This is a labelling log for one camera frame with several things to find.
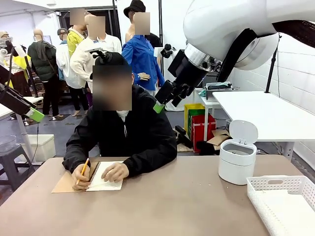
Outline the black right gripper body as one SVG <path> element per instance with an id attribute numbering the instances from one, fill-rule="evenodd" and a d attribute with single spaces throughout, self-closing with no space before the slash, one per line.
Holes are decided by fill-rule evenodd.
<path id="1" fill-rule="evenodd" d="M 168 67 L 168 71 L 175 77 L 172 82 L 175 88 L 182 86 L 195 88 L 209 72 L 209 60 L 201 59 L 193 62 L 186 56 L 184 50 L 180 49 Z"/>

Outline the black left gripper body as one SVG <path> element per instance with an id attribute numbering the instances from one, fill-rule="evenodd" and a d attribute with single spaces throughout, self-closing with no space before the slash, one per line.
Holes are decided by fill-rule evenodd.
<path id="1" fill-rule="evenodd" d="M 0 103 L 19 115 L 35 114 L 35 105 L 32 105 L 16 90 L 3 84 L 0 85 Z"/>

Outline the person's right hand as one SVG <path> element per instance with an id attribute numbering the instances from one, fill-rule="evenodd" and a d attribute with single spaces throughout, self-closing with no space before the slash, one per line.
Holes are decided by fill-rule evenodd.
<path id="1" fill-rule="evenodd" d="M 90 167 L 85 164 L 78 165 L 73 173 L 73 186 L 72 188 L 75 191 L 84 191 L 87 190 L 90 185 Z"/>

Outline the person's left hand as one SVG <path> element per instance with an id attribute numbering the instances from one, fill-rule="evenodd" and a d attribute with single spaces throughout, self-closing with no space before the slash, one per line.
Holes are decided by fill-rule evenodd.
<path id="1" fill-rule="evenodd" d="M 129 176 L 129 170 L 124 163 L 115 162 L 105 169 L 101 178 L 105 182 L 120 182 Z"/>

